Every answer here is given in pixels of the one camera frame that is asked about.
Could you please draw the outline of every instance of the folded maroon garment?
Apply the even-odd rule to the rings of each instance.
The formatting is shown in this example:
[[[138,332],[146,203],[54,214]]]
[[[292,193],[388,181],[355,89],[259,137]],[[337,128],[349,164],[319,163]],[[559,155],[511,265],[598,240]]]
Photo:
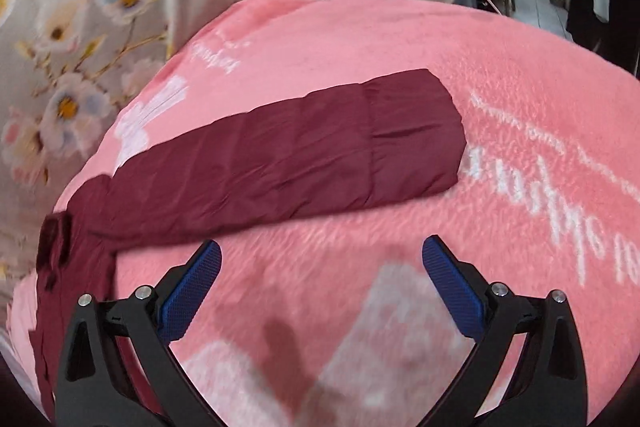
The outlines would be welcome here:
[[[223,118],[87,181],[40,236],[31,341],[47,414],[78,297],[113,298],[118,251],[437,194],[465,145],[445,87],[404,71]]]

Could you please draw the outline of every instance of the pink fleece blanket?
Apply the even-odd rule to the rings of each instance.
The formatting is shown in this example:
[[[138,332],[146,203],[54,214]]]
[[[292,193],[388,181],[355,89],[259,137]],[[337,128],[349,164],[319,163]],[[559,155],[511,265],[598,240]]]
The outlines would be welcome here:
[[[417,68],[439,77],[463,117],[456,187],[217,238],[221,276],[172,349],[229,425],[415,425],[472,347],[421,267],[432,233],[517,293],[568,293],[590,418],[636,360],[640,85],[504,17],[417,0],[241,2],[123,110],[57,209],[85,180],[223,116]],[[156,283],[196,246],[119,256],[118,296]]]

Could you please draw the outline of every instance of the floral curtain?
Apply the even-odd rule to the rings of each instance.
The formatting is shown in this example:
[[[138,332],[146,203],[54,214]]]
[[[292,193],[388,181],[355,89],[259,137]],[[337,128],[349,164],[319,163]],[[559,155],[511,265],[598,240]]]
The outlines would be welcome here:
[[[0,320],[40,224],[116,115],[238,0],[0,0]]]

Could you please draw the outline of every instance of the white tile floor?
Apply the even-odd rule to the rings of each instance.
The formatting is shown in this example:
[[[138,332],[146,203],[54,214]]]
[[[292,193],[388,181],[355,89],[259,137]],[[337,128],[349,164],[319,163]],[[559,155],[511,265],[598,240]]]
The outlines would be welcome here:
[[[553,6],[549,0],[516,0],[511,17],[571,41],[571,34],[564,29],[567,15],[566,10]]]

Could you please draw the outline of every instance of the blue gripper pad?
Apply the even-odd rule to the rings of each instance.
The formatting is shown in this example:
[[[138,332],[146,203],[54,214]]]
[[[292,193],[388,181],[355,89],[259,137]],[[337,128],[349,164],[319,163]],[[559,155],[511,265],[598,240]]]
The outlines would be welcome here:
[[[222,252],[219,245],[209,241],[201,250],[158,310],[158,336],[165,344],[184,336],[220,273]]]
[[[436,238],[427,238],[422,264],[460,333],[479,342],[484,333],[484,306],[456,266],[457,260],[445,249]]]

